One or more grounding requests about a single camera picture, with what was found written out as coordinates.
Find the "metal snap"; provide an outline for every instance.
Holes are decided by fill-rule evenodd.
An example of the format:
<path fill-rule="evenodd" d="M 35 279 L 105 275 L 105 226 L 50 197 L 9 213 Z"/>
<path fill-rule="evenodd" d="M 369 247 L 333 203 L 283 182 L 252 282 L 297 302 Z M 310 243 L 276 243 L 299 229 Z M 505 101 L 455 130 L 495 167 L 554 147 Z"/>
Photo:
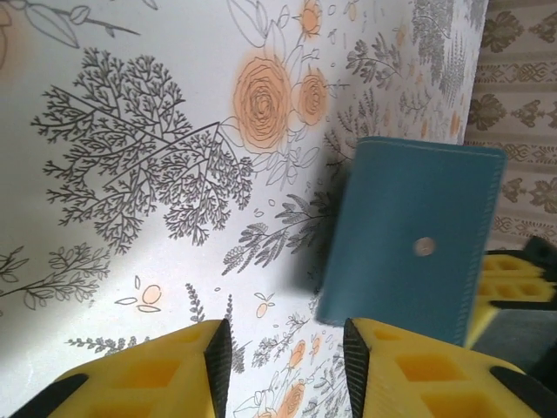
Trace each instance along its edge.
<path fill-rule="evenodd" d="M 432 255 L 435 251 L 435 241 L 429 237 L 418 239 L 414 242 L 414 252 L 419 257 Z"/>

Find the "floral wallpaper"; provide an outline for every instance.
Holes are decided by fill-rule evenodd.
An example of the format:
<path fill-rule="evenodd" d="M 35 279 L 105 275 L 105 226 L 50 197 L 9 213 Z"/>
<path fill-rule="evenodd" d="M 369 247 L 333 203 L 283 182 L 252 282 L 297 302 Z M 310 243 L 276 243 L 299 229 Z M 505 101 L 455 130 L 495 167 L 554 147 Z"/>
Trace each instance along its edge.
<path fill-rule="evenodd" d="M 466 128 L 469 145 L 508 156 L 490 247 L 531 235 L 557 244 L 557 6 L 490 4 Z"/>
<path fill-rule="evenodd" d="M 341 330 L 313 315 L 356 141 L 462 143 L 485 2 L 63 3 L 0 3 L 0 416 L 217 318 L 229 416 L 350 416 Z M 547 43 L 545 18 L 499 31 Z M 551 130 L 552 106 L 489 92 L 469 123 Z M 554 179 L 511 180 L 554 210 Z"/>

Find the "teal wallet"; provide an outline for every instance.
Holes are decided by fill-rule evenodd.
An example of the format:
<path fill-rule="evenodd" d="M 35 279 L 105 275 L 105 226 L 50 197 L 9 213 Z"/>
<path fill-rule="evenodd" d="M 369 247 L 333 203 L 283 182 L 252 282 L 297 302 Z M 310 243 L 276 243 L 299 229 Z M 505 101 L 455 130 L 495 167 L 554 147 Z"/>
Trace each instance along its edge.
<path fill-rule="evenodd" d="M 506 154 L 363 138 L 317 319 L 369 318 L 463 345 Z"/>

